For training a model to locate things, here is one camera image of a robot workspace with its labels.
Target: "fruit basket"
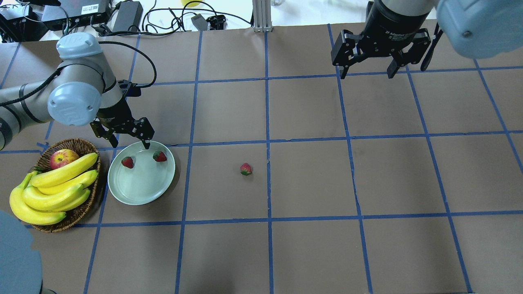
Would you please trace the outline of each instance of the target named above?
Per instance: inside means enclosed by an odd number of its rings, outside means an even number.
[[[95,152],[98,155],[98,159],[96,160],[96,163],[88,169],[88,171],[92,169],[96,169],[98,171],[98,177],[92,183],[89,188],[91,189],[91,193],[87,200],[82,203],[80,206],[73,208],[72,210],[66,211],[65,218],[56,224],[51,225],[36,225],[33,224],[33,228],[46,232],[46,233],[55,233],[60,232],[69,229],[70,227],[77,224],[84,216],[87,215],[87,213],[90,211],[91,207],[96,201],[97,195],[99,195],[100,192],[100,167],[101,167],[101,159],[100,159],[100,153],[98,152],[98,149],[96,146],[94,146],[91,142],[82,139],[82,138],[72,138],[72,139],[66,139],[62,140],[53,146],[49,147],[38,159],[38,162],[35,165],[35,168],[38,168],[39,170],[42,170],[43,172],[48,172],[51,170],[49,166],[49,159],[51,155],[60,149],[70,149],[78,153],[79,156],[83,156],[88,153]]]

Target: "brown basket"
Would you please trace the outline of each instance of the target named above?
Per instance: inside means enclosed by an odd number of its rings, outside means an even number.
[[[99,192],[99,185],[98,181],[100,179],[100,167],[101,167],[101,159],[100,159],[100,153],[98,152],[98,149],[96,146],[94,146],[91,142],[82,139],[82,138],[73,138],[73,139],[66,139],[62,140],[53,146],[49,147],[38,159],[38,162],[36,163],[35,167],[39,167],[44,172],[48,172],[51,170],[49,167],[49,159],[51,155],[60,149],[70,149],[78,153],[79,156],[83,156],[85,154],[96,152],[98,154],[98,159],[95,164],[93,164],[92,167],[88,169],[88,171],[92,169],[96,169],[98,171],[98,177],[96,178],[95,182],[92,183],[89,186],[89,189],[91,189],[91,195],[89,195],[89,198],[82,203],[80,206],[66,211],[65,218],[60,221],[59,223],[51,224],[51,225],[36,225],[33,224],[33,228],[45,232],[45,233],[55,233],[60,232],[69,229],[70,227],[77,224],[91,209],[91,206],[96,200],[96,196]]]

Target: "banana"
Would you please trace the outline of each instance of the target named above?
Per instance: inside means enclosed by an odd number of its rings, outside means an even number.
[[[91,190],[83,189],[82,195],[80,195],[78,198],[74,199],[69,204],[56,208],[56,210],[57,211],[68,211],[73,208],[76,208],[76,207],[80,206],[80,204],[84,203],[89,198],[90,194],[91,194]]]
[[[38,188],[40,192],[46,195],[53,195],[56,193],[60,193],[61,191],[75,185],[75,184],[82,184],[84,188],[89,187],[94,181],[96,180],[96,177],[98,176],[98,171],[93,169],[92,171],[84,172],[83,174],[77,176],[74,179],[70,179],[66,181],[65,183],[61,183],[56,186],[47,187],[47,188]]]
[[[76,198],[83,194],[84,187],[82,184],[76,184],[67,188],[66,190],[54,194],[45,195],[42,194],[36,187],[29,184],[27,188],[22,192],[22,198],[24,202],[38,210],[55,210],[59,207],[63,207],[74,201]]]
[[[64,183],[90,168],[98,159],[98,154],[89,153],[70,164],[52,171],[33,176],[30,184],[38,188],[47,188]]]
[[[33,175],[36,175],[37,173],[38,172],[32,172],[27,174],[24,178],[24,181],[22,181],[20,185],[16,186],[11,191],[11,195],[9,197],[9,205],[11,206],[11,210],[16,215],[16,217],[18,217],[20,220],[26,223],[38,225],[49,225],[58,223],[65,218],[65,212],[38,211],[28,206],[22,198],[24,189],[27,187],[27,184],[29,183]]]

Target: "barcode label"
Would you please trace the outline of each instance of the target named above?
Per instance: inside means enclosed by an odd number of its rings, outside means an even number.
[[[98,12],[99,4],[82,6],[82,15]]]

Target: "red strawberry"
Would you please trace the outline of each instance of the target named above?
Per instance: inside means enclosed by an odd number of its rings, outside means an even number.
[[[248,163],[244,163],[240,166],[240,173],[244,176],[248,176],[253,173],[253,168]]]
[[[165,157],[165,154],[162,151],[154,152],[153,159],[158,162],[167,161],[167,157]]]
[[[127,167],[127,168],[133,168],[134,167],[134,163],[132,161],[132,158],[129,157],[129,156],[126,156],[122,159],[122,165]]]

